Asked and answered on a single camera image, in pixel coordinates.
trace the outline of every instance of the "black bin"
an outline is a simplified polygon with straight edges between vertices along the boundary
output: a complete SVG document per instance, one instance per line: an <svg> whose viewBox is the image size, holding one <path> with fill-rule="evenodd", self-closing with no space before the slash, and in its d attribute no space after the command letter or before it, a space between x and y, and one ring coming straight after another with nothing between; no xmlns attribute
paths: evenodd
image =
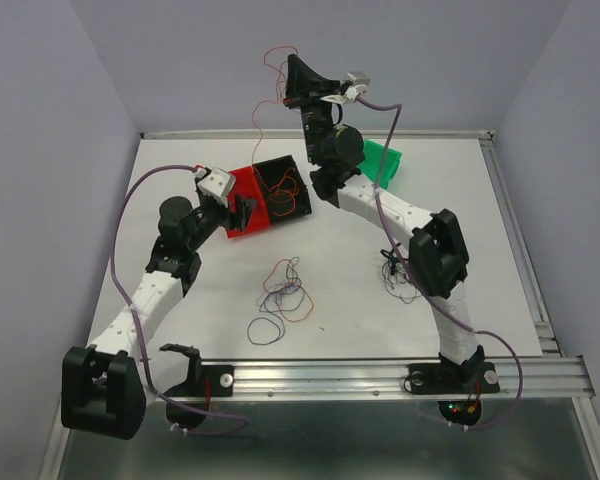
<svg viewBox="0 0 600 480"><path fill-rule="evenodd" d="M309 192L291 155L256 163L253 168L272 225L311 213Z"/></svg>

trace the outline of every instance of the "table surface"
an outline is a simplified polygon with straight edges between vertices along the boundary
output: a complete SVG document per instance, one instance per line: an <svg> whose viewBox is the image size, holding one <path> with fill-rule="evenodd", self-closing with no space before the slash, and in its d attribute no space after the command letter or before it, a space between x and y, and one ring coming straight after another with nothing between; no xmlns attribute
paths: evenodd
<svg viewBox="0 0 600 480"><path fill-rule="evenodd" d="M255 140L143 140L131 181L168 164L204 164L231 170L250 163ZM476 328L506 338L521 356L542 354L503 220L477 140L399 139L403 152L389 190L417 206L449 208L460 220L470 263L467 302ZM291 154L309 182L311 166L302 140L265 140L256 161ZM200 248L202 269L188 296L165 319L149 345L160 369L165 343L194 345L203 358L381 358L435 357L438 336L431 308L423 299L404 305L384 289L380 276L387 248L384 233L347 212L320 201L309 186L313 214L265 232L229 240L219 229ZM158 234L158 207L183 195L197 204L192 176L165 172L136 192L118 240L118 272L133 291ZM282 258L300 257L303 285L315 302L312 314L287 324L285 338L254 346L248 323L259 316L256 300L262 281ZM91 337L95 338L123 306L107 274ZM271 338L273 327L259 325L253 336ZM488 356L506 356L490 338Z"/></svg>

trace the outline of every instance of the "wall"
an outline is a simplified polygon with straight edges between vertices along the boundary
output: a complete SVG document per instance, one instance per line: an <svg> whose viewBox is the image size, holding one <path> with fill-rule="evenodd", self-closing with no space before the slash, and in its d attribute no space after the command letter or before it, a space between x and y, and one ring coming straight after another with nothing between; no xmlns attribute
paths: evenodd
<svg viewBox="0 0 600 480"><path fill-rule="evenodd" d="M138 135L65 0L0 0L0 479L37 478Z"/></svg>
<svg viewBox="0 0 600 480"><path fill-rule="evenodd" d="M294 44L318 73L371 74L369 98L402 101L403 128L493 128L569 0L71 0L141 131L252 128L275 97L269 48ZM284 53L272 57L282 62ZM299 128L282 107L263 127ZM387 128L361 106L346 119Z"/></svg>
<svg viewBox="0 0 600 480"><path fill-rule="evenodd" d="M600 0L574 0L497 150L558 339L584 355L600 419Z"/></svg>

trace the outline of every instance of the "purple cable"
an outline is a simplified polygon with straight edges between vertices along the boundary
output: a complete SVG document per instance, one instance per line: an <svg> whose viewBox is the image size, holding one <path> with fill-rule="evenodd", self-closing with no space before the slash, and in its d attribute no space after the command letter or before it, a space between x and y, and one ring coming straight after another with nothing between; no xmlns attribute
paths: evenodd
<svg viewBox="0 0 600 480"><path fill-rule="evenodd" d="M380 169L378 170L378 176L376 177L376 180L373 183L374 191L377 192L378 191L377 190L378 183L379 183L380 179L382 178L382 171L384 169L384 164L387 159L387 153L389 152L389 144L391 143L391 139L393 138L393 134L395 132L396 125L398 124L398 118L400 118L400 112L402 111L402 104L396 103L395 105L389 105L389 106L384 107L384 106L374 105L373 103L370 103L367 100L365 100L364 98L362 98L362 96L358 96L358 98L356 100L359 103L361 103L362 105L364 105L365 107L370 108L371 110L375 110L377 112L389 112L391 110L396 111L395 117L393 119L393 123L391 124L391 128L389 129L389 134L387 135L387 141L384 144L384 150L382 151L382 160L380 161ZM435 308L438 312L440 312L442 315L444 315L450 321L452 321L453 323L458 325L460 328L462 328L468 332L475 333L477 335L487 335L489 337L495 338L502 345L504 345L505 348L507 350L509 350L509 352L511 353L511 356L513 357L513 361L516 363L516 367L518 369L518 390L516 392L516 396L513 400L511 407L509 407L509 410L507 410L503 415L501 415L500 417L498 417L494 420L491 420L490 422L487 422L487 423L484 423L481 425L476 425L473 427L465 426L463 428L465 428L467 430L485 430L487 428L495 427L496 425L499 425L500 423L504 422L504 420L507 417L509 417L520 405L520 399L522 398L522 388L523 388L523 384L524 384L524 373L522 371L522 364L520 363L520 358L518 357L516 352L513 350L513 347L500 335L498 335L497 333L491 332L489 330L474 330L470 325L467 325L459 318L456 318L451 313L447 312L444 308L442 308L440 305L438 305L433 300L433 298L431 298L429 295L427 295L424 292L424 290L420 287L420 285L418 285L418 283L413 278L413 275L411 275L411 271L409 270L408 262L404 258L402 253L400 252L400 249L398 248L398 245L393 238L393 235L391 233L391 228L389 227L389 222L387 221L387 218L385 217L384 211L382 209L382 202L380 201L380 195L375 195L375 197L376 197L376 206L378 207L378 216L380 217L380 222L382 223L382 228L387 235L387 239L389 240L389 243L391 244L391 248L393 248L393 251L396 252L396 257L398 257L398 260L400 261L400 263L404 267L405 271L407 272L407 276L409 277L409 280L411 281L413 286L422 294L422 296L425 298L425 300L427 302L429 302L429 304L433 308Z"/></svg>
<svg viewBox="0 0 600 480"><path fill-rule="evenodd" d="M177 400L174 400L173 398L168 397L164 393L158 391L158 389L156 388L156 386L153 383L153 378L151 377L151 370L149 368L149 355L147 353L147 344L144 339L144 332L142 331L142 323L140 322L140 317L138 316L138 312L136 312L136 309L133 306L133 300L131 299L131 296L124 289L124 287L120 283L120 280L118 280L118 276L116 274L116 260L115 260L116 259L116 243L118 242L118 232L120 231L120 224L122 223L122 216L124 215L124 211L126 210L127 205L129 204L129 200L131 199L131 196L135 193L135 191L138 189L138 187L147 178L149 178L150 176L155 175L156 173L159 173L159 172L165 172L168 170L186 170L186 171L189 171L189 172L192 172L195 174L196 171L200 168L204 168L204 167L202 167L200 165L197 165L195 167L192 167L190 165L168 165L165 167L157 167L157 168L154 168L154 169L146 172L144 175L142 175L138 179L138 181L136 183L133 184L133 186L129 189L129 192L125 196L124 203L122 204L122 209L120 210L120 215L118 216L118 218L116 220L116 232L113 237L113 246L111 247L111 256L109 257L109 266L111 268L111 280L113 280L113 284L118 289L118 292L120 292L120 295L122 295L122 298L124 299L125 303L129 307L129 311L131 312L131 316L133 317L133 324L135 325L136 331L138 333L138 344L140 346L140 354L141 354L140 360L142 361L142 366L144 367L144 373L147 378L147 386L149 387L149 390L151 390L151 392L153 392L158 398L164 400L166 403L169 403L169 404L173 405L174 407L180 408L187 412L195 413L197 415L204 415L205 417L225 418L225 419L231 419L231 420L238 420L241 422L236 427L228 428L225 430L218 430L218 431L214 431L214 432L198 432L196 430L185 430L175 424L172 425L172 427L174 427L176 430L183 432L185 435L213 436L213 435L226 435L228 433L237 432L238 430L241 430L242 428L249 425L249 419L247 417L243 417L241 415L231 415L231 414L227 414L227 413L211 413L206 410L200 410L198 408L191 407L183 402L178 402Z"/></svg>

